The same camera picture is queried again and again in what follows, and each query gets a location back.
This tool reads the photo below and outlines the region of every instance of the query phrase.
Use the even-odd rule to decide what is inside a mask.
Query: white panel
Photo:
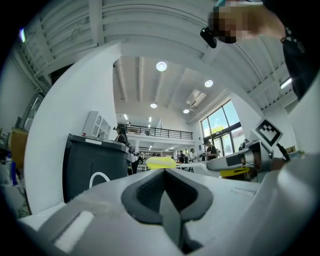
[[[251,130],[261,120],[261,117],[239,96],[230,94],[230,99],[238,114],[246,139],[250,139]]]
[[[91,110],[99,111],[111,126],[116,125],[110,91],[112,64],[120,54],[116,44],[87,55],[61,76],[40,105],[24,157],[26,192],[33,214],[64,200],[62,167],[68,134],[81,135]],[[113,130],[110,137],[115,137]]]
[[[290,123],[296,137],[297,150],[307,153],[320,153],[320,72],[312,87],[303,96],[289,115]]]

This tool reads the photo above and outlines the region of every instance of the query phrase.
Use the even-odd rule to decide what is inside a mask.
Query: cable
[[[285,148],[282,145],[280,145],[279,143],[276,146],[279,148],[280,152],[284,156],[285,161],[286,162],[290,161],[290,157],[288,155],[288,152],[285,150]]]
[[[109,182],[109,181],[110,181],[110,179],[108,178],[108,176],[105,175],[104,173],[102,173],[102,172],[95,172],[95,173],[91,176],[91,178],[90,178],[89,189],[92,188],[92,183],[94,182],[94,178],[95,178],[96,176],[98,176],[98,175],[99,175],[99,176],[102,176],[102,177],[105,179],[106,182]]]

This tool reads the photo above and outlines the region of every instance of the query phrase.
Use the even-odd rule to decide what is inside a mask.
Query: balcony
[[[161,137],[161,138],[170,138],[178,140],[193,140],[193,133],[189,131],[180,131],[180,130],[168,130],[160,129],[153,127],[145,126],[136,126],[125,124],[125,130],[127,135],[142,135],[150,137]]]

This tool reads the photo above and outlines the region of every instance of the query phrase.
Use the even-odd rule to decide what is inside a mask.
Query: ceiling light
[[[156,64],[156,69],[159,71],[165,71],[167,69],[167,64],[163,61],[160,61]]]
[[[281,85],[280,88],[283,89],[285,88],[288,84],[290,84],[292,82],[292,78],[288,78],[287,80],[285,80]]]
[[[211,86],[213,86],[214,85],[214,82],[212,81],[212,80],[208,80],[208,81],[206,81],[205,83],[204,83],[204,86],[205,87],[211,87]]]
[[[24,28],[20,30],[19,36],[21,38],[22,43],[24,43],[26,41],[25,29]]]

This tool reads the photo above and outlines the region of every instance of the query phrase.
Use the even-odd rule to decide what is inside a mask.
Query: person
[[[198,153],[193,148],[191,148],[189,153],[189,161],[198,162]]]
[[[131,167],[132,167],[132,173],[136,174],[137,173],[137,169],[138,169],[138,165],[140,162],[144,163],[143,159],[141,158],[141,156],[139,155],[139,153],[133,153],[133,157],[132,157],[132,163],[131,163]]]
[[[145,133],[146,136],[151,136],[151,134],[150,134],[150,129],[145,130],[144,133]]]
[[[180,155],[178,155],[178,161],[182,164],[185,163],[185,154],[182,150],[180,150]]]
[[[317,11],[311,3],[289,0],[219,0],[208,16],[208,27],[215,38],[227,44],[259,35],[278,39],[283,45],[293,91],[300,101],[320,67],[316,57],[320,56],[315,38]]]
[[[207,146],[205,155],[208,157],[208,161],[210,161],[212,159],[216,159],[217,158],[217,149],[216,149],[216,147],[214,145],[211,145],[209,140],[207,140],[205,142],[205,145]]]
[[[118,136],[115,138],[116,142],[123,143],[124,145],[128,146],[128,137],[126,134],[126,127],[123,124],[119,124],[116,127],[116,133]]]
[[[126,127],[123,124],[119,124],[116,127],[116,133],[118,134],[118,136],[115,138],[114,141],[120,142],[120,143],[124,144],[126,147],[129,147],[129,151],[131,153],[132,149],[131,149],[131,144],[129,143],[128,137],[126,134]],[[131,154],[131,161],[134,160],[133,158],[134,158],[134,156],[133,156],[133,154]],[[128,175],[133,174],[133,169],[132,169],[132,166],[130,163],[128,164],[127,172],[128,172]]]

